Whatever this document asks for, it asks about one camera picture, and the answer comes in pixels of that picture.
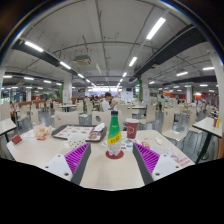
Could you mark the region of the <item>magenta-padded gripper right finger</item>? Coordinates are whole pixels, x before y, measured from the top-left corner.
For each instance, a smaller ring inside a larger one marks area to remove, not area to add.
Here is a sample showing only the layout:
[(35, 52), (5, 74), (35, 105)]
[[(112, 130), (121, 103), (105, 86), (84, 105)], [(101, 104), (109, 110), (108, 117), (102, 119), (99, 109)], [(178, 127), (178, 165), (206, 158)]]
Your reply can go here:
[(140, 144), (133, 144), (133, 154), (145, 185), (181, 170), (181, 166), (169, 155), (159, 155)]

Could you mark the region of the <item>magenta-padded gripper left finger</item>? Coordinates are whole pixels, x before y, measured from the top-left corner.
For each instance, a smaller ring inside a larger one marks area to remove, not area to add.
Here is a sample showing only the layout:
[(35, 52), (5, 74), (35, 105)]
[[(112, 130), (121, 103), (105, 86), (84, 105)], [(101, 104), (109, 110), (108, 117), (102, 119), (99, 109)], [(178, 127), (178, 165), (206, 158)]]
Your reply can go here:
[(90, 154), (91, 145), (84, 144), (66, 155), (57, 154), (44, 166), (44, 170), (79, 185)]

